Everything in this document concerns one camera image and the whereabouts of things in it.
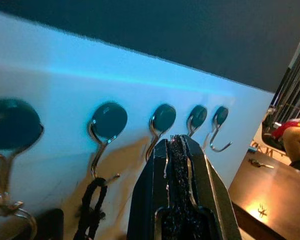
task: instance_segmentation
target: white panel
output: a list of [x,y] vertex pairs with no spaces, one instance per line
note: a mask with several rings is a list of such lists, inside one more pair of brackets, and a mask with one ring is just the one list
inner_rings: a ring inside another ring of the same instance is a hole
[[229,116],[215,139],[221,153],[207,154],[229,187],[273,94],[102,42],[58,32],[0,15],[0,98],[29,102],[45,127],[40,141],[15,160],[11,197],[33,213],[61,207],[65,239],[77,227],[74,218],[87,184],[96,144],[87,122],[104,101],[117,101],[128,113],[123,133],[102,156],[98,172],[120,177],[108,188],[96,239],[115,239],[127,231],[131,192],[144,167],[151,134],[148,121],[158,105],[176,108],[174,126],[165,137],[185,134],[196,104],[208,108],[193,138],[202,143],[220,105]]

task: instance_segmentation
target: black cord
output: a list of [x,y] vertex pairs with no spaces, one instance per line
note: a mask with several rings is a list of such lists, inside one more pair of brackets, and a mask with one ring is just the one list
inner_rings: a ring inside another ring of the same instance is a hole
[[[100,220],[103,219],[106,214],[101,211],[102,203],[107,193],[107,186],[105,185],[106,180],[101,177],[97,177],[93,180],[85,190],[82,198],[82,207],[80,220],[78,224],[78,230],[74,235],[73,240],[85,240],[86,230],[89,228],[88,236],[94,239],[96,231],[98,229]],[[95,205],[93,212],[90,212],[90,203],[92,195],[94,194],[97,187],[101,187],[100,196],[98,202]]]

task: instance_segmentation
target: person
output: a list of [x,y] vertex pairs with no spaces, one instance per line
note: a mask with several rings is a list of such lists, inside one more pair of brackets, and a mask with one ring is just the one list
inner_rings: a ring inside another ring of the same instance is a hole
[[300,160],[300,118],[290,119],[271,134],[283,141],[285,152],[291,162]]

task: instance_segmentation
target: wooden table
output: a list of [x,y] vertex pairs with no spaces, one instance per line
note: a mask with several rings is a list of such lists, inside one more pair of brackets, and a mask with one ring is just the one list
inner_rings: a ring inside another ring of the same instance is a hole
[[[274,169],[255,167],[250,158]],[[299,170],[260,152],[248,152],[229,195],[238,225],[255,239],[300,240]]]

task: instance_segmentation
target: table surface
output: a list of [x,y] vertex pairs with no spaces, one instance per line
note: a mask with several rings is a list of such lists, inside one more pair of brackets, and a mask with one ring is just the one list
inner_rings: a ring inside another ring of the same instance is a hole
[[[274,166],[255,167],[253,158]],[[229,188],[234,207],[263,223],[281,237],[300,240],[300,171],[260,152],[248,152]]]

